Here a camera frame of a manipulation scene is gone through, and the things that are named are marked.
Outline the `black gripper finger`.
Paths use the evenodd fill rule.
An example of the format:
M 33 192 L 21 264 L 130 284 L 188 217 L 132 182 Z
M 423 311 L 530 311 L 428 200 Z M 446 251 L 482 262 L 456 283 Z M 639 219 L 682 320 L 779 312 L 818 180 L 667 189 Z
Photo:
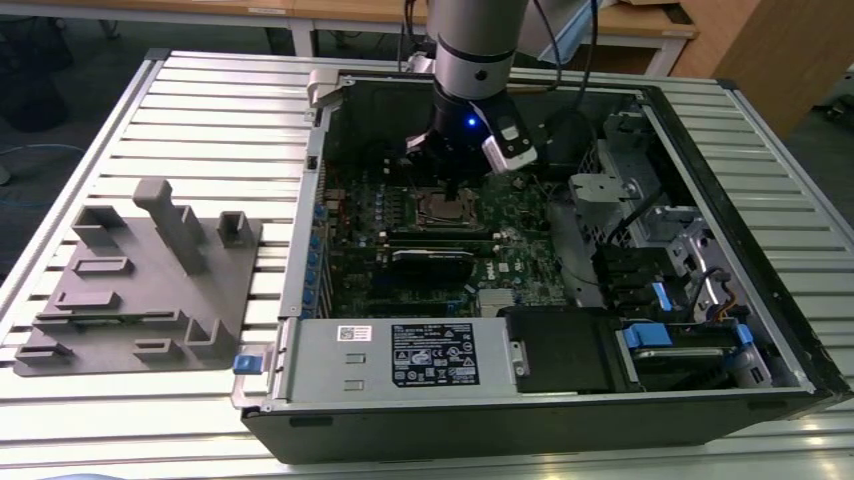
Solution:
M 480 190 L 488 183 L 488 170 L 459 170 L 455 173 L 456 197 L 466 202 L 475 202 L 479 199 Z
M 444 199 L 455 199 L 455 149 L 436 133 L 424 133 L 407 139 L 406 158 L 412 164 L 416 184 L 438 186 Z

